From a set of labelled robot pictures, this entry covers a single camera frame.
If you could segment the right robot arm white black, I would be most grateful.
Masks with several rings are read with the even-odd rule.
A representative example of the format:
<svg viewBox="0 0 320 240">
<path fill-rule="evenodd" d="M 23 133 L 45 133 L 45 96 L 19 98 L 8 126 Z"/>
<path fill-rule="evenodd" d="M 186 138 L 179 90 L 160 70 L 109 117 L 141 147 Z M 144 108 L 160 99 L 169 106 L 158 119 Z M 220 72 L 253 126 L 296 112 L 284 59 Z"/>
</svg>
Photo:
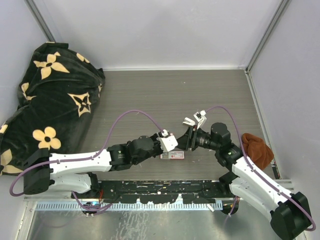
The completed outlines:
<svg viewBox="0 0 320 240">
<path fill-rule="evenodd" d="M 190 126 L 177 142 L 181 150 L 194 151 L 198 147 L 213 150 L 218 163 L 228 169 L 219 178 L 220 193 L 248 202 L 267 218 L 282 240 L 293 240 L 312 225 L 307 197 L 284 188 L 244 156 L 232 142 L 224 123 L 214 123 L 210 132 Z"/>
</svg>

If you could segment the red white staple box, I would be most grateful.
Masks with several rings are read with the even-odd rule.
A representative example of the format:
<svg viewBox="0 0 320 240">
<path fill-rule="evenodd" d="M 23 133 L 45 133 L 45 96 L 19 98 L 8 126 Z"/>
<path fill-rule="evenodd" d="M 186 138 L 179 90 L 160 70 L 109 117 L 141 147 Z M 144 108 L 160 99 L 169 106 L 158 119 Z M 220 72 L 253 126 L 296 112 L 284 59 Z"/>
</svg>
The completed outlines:
<svg viewBox="0 0 320 240">
<path fill-rule="evenodd" d="M 162 153 L 160 159 L 163 160 L 183 160 L 185 158 L 184 151 L 169 151 Z"/>
</svg>

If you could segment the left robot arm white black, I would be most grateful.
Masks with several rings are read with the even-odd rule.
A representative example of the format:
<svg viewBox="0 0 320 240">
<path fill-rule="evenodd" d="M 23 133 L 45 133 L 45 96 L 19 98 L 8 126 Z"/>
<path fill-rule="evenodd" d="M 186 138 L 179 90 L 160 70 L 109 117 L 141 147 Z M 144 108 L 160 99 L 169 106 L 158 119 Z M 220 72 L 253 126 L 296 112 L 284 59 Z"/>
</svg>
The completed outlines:
<svg viewBox="0 0 320 240">
<path fill-rule="evenodd" d="M 23 193 L 74 191 L 95 198 L 100 193 L 95 172 L 128 170 L 149 158 L 174 150 L 177 145 L 173 134 L 163 136 L 159 132 L 97 152 L 60 154 L 50 153 L 47 148 L 39 149 L 24 164 Z"/>
</svg>

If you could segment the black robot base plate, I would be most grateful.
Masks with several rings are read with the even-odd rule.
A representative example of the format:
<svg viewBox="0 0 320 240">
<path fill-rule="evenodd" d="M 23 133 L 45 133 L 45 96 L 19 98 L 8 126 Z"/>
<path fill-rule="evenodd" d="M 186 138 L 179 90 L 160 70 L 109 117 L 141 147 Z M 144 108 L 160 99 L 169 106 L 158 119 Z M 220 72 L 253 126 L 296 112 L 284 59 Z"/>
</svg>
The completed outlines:
<svg viewBox="0 0 320 240">
<path fill-rule="evenodd" d="M 179 197 L 183 204 L 210 204 L 216 199 L 235 198 L 216 180 L 102 180 L 96 189 L 76 196 L 113 204 L 134 204 L 137 200 L 142 204 L 173 204 Z"/>
</svg>

